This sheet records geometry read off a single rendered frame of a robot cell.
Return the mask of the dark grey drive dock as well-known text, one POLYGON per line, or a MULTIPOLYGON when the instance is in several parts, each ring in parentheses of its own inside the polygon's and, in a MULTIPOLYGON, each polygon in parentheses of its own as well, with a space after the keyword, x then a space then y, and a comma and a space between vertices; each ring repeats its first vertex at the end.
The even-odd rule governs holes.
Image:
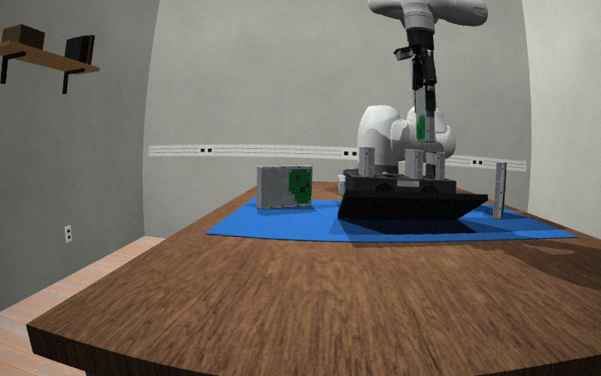
POLYGON ((347 172, 345 190, 456 193, 456 181, 449 179, 434 180, 426 175, 423 176, 423 179, 412 179, 404 176, 405 173, 387 174, 387 172, 374 173, 374 175, 384 178, 360 176, 347 172))

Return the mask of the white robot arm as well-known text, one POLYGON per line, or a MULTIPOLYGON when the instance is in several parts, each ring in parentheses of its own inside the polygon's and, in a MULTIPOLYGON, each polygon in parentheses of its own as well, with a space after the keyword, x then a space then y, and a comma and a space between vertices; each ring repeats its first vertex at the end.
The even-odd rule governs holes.
MULTIPOLYGON (((393 54, 398 61, 409 58, 411 89, 412 58, 416 55, 416 47, 409 46, 409 31, 424 30, 434 35, 434 24, 438 19, 476 27, 483 25, 488 18, 488 9, 482 0, 368 0, 368 6, 376 14, 401 20, 406 29, 408 47, 398 48, 393 54)), ((416 141, 414 90, 412 102, 413 108, 408 112, 406 121, 400 119, 399 113, 390 106, 367 108, 358 130, 358 163, 359 146, 375 147, 374 173, 398 174, 398 161, 405 160, 405 149, 423 151, 423 163, 426 163, 426 151, 445 152, 446 159, 453 155, 456 148, 454 132, 437 108, 435 142, 416 141)))

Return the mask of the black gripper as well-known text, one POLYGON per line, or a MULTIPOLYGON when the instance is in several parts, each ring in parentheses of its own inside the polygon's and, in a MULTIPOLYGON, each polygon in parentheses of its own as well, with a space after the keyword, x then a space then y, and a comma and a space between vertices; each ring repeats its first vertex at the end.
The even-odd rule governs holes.
POLYGON ((415 94, 415 113, 415 91, 419 90, 420 88, 423 88, 423 86, 425 86, 426 93, 426 111, 436 111, 435 84, 437 83, 437 80, 433 57, 433 34, 424 30, 411 30, 408 32, 408 39, 409 46, 416 47, 416 55, 414 56, 414 58, 412 58, 412 89, 414 90, 415 94))

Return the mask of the status display screen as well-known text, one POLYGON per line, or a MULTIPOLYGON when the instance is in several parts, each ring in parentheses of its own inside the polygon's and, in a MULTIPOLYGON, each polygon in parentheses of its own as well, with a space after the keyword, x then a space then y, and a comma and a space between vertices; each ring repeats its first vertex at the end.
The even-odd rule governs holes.
POLYGON ((486 201, 482 194, 345 190, 337 218, 458 220, 486 201))

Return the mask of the blue flat mat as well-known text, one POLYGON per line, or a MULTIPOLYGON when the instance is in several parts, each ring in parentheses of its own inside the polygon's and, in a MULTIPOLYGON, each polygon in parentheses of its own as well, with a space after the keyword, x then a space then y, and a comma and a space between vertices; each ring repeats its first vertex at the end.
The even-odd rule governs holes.
POLYGON ((504 208, 479 205, 458 220, 338 219, 341 200, 312 200, 310 206, 257 208, 257 197, 208 230, 223 235, 269 240, 410 243, 579 238, 504 208))

